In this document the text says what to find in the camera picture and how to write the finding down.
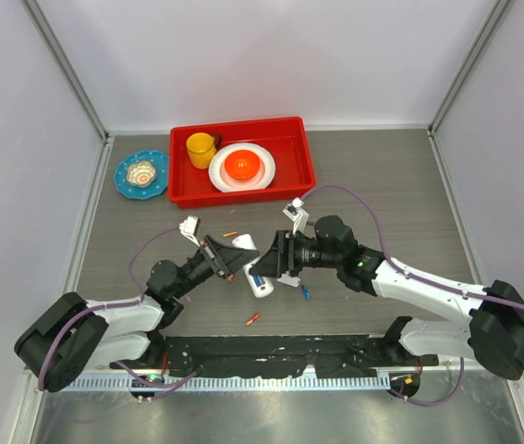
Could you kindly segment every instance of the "scalloped blue plate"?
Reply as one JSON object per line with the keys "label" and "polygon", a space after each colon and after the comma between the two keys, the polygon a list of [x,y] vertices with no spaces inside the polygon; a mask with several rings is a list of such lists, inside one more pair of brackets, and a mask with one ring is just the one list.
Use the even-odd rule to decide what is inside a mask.
{"label": "scalloped blue plate", "polygon": [[[132,164],[136,164],[141,160],[150,161],[155,168],[157,168],[157,177],[148,187],[137,187],[130,185],[126,182],[126,174],[128,173],[128,167]],[[120,191],[124,197],[129,199],[146,200],[151,199],[154,196],[158,196],[167,189],[167,183],[169,181],[169,156],[160,151],[155,150],[144,150],[139,151],[135,154],[129,155],[124,159],[120,165],[116,168],[114,173],[114,183],[116,184],[116,190]]]}

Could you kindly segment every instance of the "wall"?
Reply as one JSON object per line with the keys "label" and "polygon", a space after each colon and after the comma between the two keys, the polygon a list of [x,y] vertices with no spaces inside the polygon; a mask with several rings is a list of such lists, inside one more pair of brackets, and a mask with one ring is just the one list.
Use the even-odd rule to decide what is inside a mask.
{"label": "wall", "polygon": [[23,6],[0,0],[0,442],[16,338],[62,289],[99,140]]}
{"label": "wall", "polygon": [[41,0],[110,130],[429,124],[494,0]]}
{"label": "wall", "polygon": [[440,130],[486,277],[524,297],[524,1],[515,2]]}

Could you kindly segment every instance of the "white cylindrical object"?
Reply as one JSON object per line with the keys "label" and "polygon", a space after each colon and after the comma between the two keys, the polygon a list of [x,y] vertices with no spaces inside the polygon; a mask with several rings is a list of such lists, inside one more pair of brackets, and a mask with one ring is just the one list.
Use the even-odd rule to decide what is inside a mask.
{"label": "white cylindrical object", "polygon": [[[244,248],[246,250],[257,250],[257,248],[255,248],[255,243],[253,243],[253,239],[249,234],[242,234],[241,236],[237,236],[233,239],[232,243],[234,247]],[[248,264],[245,264],[243,266],[243,272],[245,273],[245,277],[247,278],[247,281],[249,282],[251,290],[253,291],[255,297],[265,298],[266,296],[271,294],[272,291],[274,291],[274,284],[267,277],[254,277],[250,275],[250,268],[252,268],[255,265],[255,263],[259,260],[260,258],[256,257]]]}

